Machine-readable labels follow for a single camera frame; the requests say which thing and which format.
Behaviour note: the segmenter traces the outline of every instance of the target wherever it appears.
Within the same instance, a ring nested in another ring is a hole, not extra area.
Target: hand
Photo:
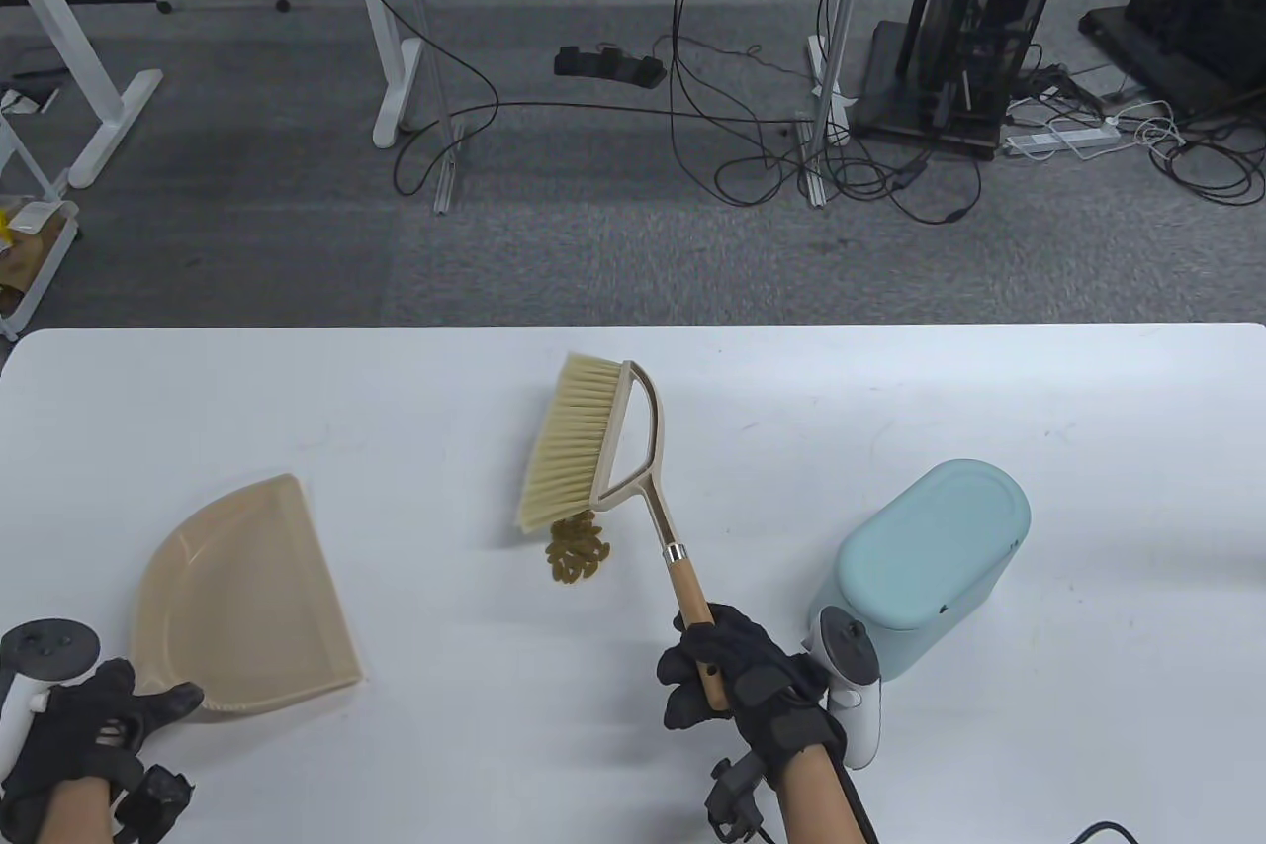
[[[0,834],[20,840],[32,828],[37,833],[53,787],[65,781],[106,778],[113,800],[120,782],[138,782],[144,773],[135,755],[146,739],[203,704],[203,691],[190,682],[151,696],[132,695],[135,685],[132,663],[108,659],[77,686],[48,691],[48,706],[32,721],[18,762],[0,783]]]
[[[660,682],[677,685],[663,710],[665,726],[689,729],[708,719],[733,716],[739,735],[765,762],[771,785],[787,762],[813,745],[824,745],[838,762],[847,739],[819,705],[827,672],[804,653],[789,657],[739,610],[724,604],[710,607],[715,625],[685,629],[680,615],[672,621],[681,642],[665,650],[656,668]],[[715,712],[708,704],[699,663],[719,668],[729,710]]]

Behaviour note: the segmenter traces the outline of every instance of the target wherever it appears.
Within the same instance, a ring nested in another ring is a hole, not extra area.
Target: floor
[[[1125,0],[1051,0],[1038,39],[1072,70],[1101,53],[1076,22]],[[433,0],[436,34],[506,99],[663,106],[663,89],[552,76],[560,44],[646,52],[671,0]],[[684,33],[805,70],[817,0],[689,0]],[[846,87],[882,16],[909,0],[861,0]],[[1204,205],[1143,152],[982,170],[980,205],[920,228],[886,202],[825,211],[795,189],[756,210],[700,192],[665,120],[508,108],[462,157],[452,214],[429,192],[399,197],[394,152],[370,125],[381,75],[360,0],[275,11],[81,8],[116,80],[166,72],[132,138],[77,192],[85,238],[37,315],[49,325],[765,324],[990,320],[1262,320],[1266,206]],[[5,47],[37,43],[28,11],[0,11]],[[790,115],[808,81],[691,49],[706,80],[760,115]],[[485,101],[453,76],[457,104]],[[91,129],[70,90],[18,121],[61,167]],[[691,164],[737,156],[724,135],[680,129]],[[405,175],[420,164],[409,157]],[[755,185],[748,180],[747,185]],[[906,192],[943,214],[968,197],[971,167],[934,162]]]

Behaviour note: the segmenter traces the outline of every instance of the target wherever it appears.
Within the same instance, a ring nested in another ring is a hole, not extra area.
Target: broom bristles
[[[518,518],[523,531],[589,509],[620,368],[575,352],[567,357],[528,463]]]

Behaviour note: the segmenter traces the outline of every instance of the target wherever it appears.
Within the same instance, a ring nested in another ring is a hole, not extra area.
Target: forearm
[[[80,778],[53,788],[38,844],[110,844],[110,786]]]
[[[787,763],[777,792],[787,844],[866,844],[823,745]]]

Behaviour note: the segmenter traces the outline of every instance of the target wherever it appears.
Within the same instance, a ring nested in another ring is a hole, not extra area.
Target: dustpan
[[[251,483],[176,528],[149,559],[132,623],[137,691],[195,682],[249,715],[362,680],[298,478]]]

